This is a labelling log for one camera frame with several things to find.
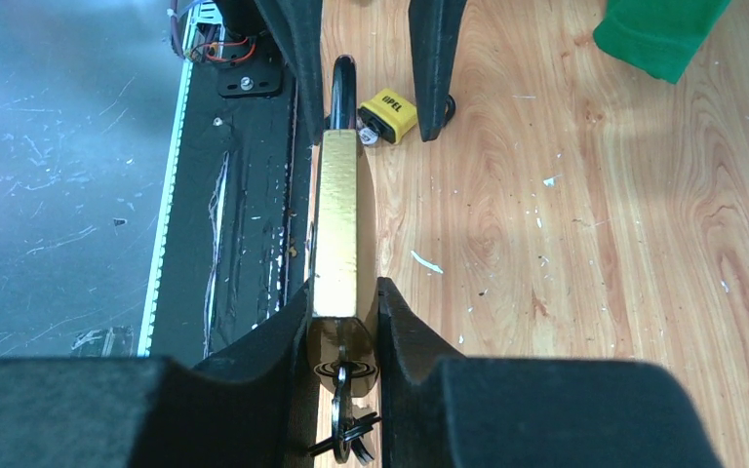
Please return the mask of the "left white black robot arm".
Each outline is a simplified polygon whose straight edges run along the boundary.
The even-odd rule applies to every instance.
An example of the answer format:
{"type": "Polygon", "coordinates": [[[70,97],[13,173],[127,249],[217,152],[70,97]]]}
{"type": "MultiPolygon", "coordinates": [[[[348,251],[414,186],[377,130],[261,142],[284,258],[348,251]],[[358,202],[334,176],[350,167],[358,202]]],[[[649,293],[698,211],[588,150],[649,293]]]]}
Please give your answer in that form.
{"type": "MultiPolygon", "coordinates": [[[[237,36],[262,32],[282,53],[293,72],[307,134],[317,140],[324,129],[321,62],[321,1],[217,1],[223,25],[237,36]]],[[[421,139],[436,139],[452,120],[453,65],[464,1],[412,0],[408,8],[414,97],[421,139]]]]}

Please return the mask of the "yellow black padlock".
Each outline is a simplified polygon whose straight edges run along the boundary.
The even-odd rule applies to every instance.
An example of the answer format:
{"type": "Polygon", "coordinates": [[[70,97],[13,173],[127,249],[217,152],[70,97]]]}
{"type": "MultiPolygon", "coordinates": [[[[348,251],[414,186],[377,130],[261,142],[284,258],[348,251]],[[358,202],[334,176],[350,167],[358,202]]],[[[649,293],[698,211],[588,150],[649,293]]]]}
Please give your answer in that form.
{"type": "Polygon", "coordinates": [[[355,111],[354,128],[365,146],[399,144],[418,126],[416,105],[392,89],[384,88],[363,101],[355,111]]]}

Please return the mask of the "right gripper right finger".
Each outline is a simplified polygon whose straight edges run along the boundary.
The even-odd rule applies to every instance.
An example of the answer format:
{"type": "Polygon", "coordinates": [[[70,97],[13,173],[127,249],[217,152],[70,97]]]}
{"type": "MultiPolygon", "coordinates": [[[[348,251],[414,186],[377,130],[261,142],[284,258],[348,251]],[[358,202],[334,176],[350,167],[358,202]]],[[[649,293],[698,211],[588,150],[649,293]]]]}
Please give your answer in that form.
{"type": "Polygon", "coordinates": [[[641,361],[467,357],[378,282],[386,467],[717,467],[690,396],[641,361]]]}

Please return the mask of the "brass padlock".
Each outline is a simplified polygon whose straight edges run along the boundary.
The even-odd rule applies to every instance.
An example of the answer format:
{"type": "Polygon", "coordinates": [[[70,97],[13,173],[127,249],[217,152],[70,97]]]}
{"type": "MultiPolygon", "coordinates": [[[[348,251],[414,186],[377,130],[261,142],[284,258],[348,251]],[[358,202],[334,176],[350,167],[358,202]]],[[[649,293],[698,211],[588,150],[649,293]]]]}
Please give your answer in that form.
{"type": "Polygon", "coordinates": [[[331,436],[311,452],[330,451],[339,464],[371,458],[361,439],[374,419],[356,418],[353,401],[371,392],[379,372],[374,183],[356,119],[356,63],[343,55],[316,170],[307,332],[310,365],[333,393],[331,436]]]}

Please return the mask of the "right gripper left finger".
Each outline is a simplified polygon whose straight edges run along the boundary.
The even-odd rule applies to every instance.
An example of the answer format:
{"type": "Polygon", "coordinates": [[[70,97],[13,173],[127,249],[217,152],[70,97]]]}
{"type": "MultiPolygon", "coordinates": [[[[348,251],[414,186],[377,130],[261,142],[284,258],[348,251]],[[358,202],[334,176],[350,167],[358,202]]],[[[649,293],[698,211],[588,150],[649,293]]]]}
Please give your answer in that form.
{"type": "Polygon", "coordinates": [[[192,368],[0,359],[0,467],[311,466],[307,296],[192,368]]]}

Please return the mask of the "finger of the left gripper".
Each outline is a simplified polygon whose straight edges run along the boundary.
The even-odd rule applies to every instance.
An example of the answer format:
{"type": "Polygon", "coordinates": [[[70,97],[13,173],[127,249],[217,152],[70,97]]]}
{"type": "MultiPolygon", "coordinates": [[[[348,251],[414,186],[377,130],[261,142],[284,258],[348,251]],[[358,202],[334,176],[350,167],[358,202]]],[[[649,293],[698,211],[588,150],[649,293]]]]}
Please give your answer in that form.
{"type": "Polygon", "coordinates": [[[256,0],[297,81],[299,107],[308,136],[318,142],[324,131],[324,83],[321,62],[322,0],[256,0]]]}
{"type": "Polygon", "coordinates": [[[412,0],[408,8],[414,97],[421,139],[432,141],[450,123],[450,94],[465,0],[412,0]]]}

